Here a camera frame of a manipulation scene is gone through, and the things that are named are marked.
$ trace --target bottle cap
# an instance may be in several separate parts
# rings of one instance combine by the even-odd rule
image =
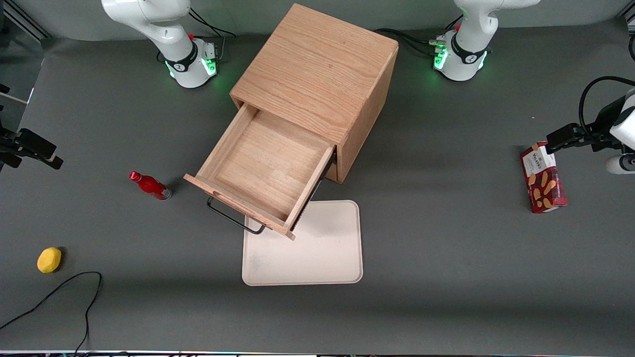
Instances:
[[[130,172],[130,175],[128,175],[128,177],[132,180],[132,181],[139,181],[141,180],[141,174],[136,172],[136,171],[132,171]]]

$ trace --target red bottle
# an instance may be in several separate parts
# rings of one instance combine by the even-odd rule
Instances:
[[[164,184],[155,180],[152,176],[142,175],[136,171],[132,171],[128,177],[139,185],[139,188],[146,193],[153,195],[160,201],[172,197],[172,191],[165,187]]]

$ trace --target wood grain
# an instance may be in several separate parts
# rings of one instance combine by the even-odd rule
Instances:
[[[340,144],[397,47],[294,4],[231,96]]]
[[[291,213],[289,213],[289,217],[286,219],[284,223],[285,227],[291,228],[293,227],[295,221],[298,219],[300,214],[302,213],[302,208],[306,205],[307,201],[311,198],[311,192],[316,185],[319,184],[319,180],[324,172],[324,168],[331,162],[331,158],[333,157],[333,150],[335,149],[335,144],[331,144],[329,148],[324,152],[322,158],[319,160],[319,163],[316,165],[313,174],[311,175],[308,183],[305,185],[304,190],[300,194],[298,201],[293,206]]]
[[[349,174],[353,162],[359,154],[359,150],[366,141],[366,137],[373,128],[379,113],[384,108],[388,87],[391,83],[392,70],[397,58],[397,49],[392,54],[391,59],[386,63],[382,75],[377,78],[358,119],[351,126],[348,136],[342,145],[338,146],[337,158],[337,182],[342,183]]]
[[[185,174],[183,177],[185,180],[194,184],[195,186],[202,189],[206,194],[214,197],[224,203],[225,205],[251,217],[256,220],[258,223],[267,226],[270,229],[275,230],[276,232],[286,236],[287,238],[294,240],[295,235],[284,226],[284,222],[275,217],[271,217],[267,212],[249,204],[245,200],[237,197],[233,194],[227,193],[227,189],[216,186],[213,182],[206,180],[203,177],[192,177],[189,174]]]
[[[244,104],[192,183],[268,227],[288,234],[335,144]]]
[[[258,111],[208,179],[285,221],[329,147],[325,139]]]

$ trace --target green led light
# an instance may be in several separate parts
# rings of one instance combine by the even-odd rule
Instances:
[[[168,71],[170,71],[170,77],[174,78],[174,73],[172,73],[172,68],[170,68],[168,61],[165,61],[165,66],[168,68]]]
[[[203,67],[207,71],[207,74],[210,75],[210,77],[216,74],[216,62],[214,62],[214,60],[201,58],[201,63],[203,64]]]
[[[478,69],[483,68],[483,62],[485,62],[485,57],[487,57],[487,51],[483,54],[483,58],[481,59],[481,64],[478,65]]]
[[[436,69],[443,68],[446,58],[448,58],[448,50],[443,49],[443,51],[437,55],[437,59],[434,60],[434,66]]]

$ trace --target gray table surface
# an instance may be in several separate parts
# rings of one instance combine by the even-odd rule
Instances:
[[[431,36],[434,32],[421,32]],[[266,37],[227,40],[220,75],[187,90],[149,41],[55,41],[22,126],[58,146],[0,174],[1,319],[74,273],[104,274],[88,349],[375,354],[635,354],[635,177],[590,148],[558,153],[570,205],[529,211],[519,151],[577,120],[603,75],[633,77],[623,20],[501,29],[471,81],[402,46],[381,113],[346,182],[315,199],[359,204],[354,285],[249,287],[243,233],[208,211],[196,173],[236,113],[229,90]],[[587,117],[628,87],[597,85]],[[159,202],[138,170],[171,182]],[[37,271],[40,251],[67,249]],[[84,276],[0,332],[0,349],[74,349]]]

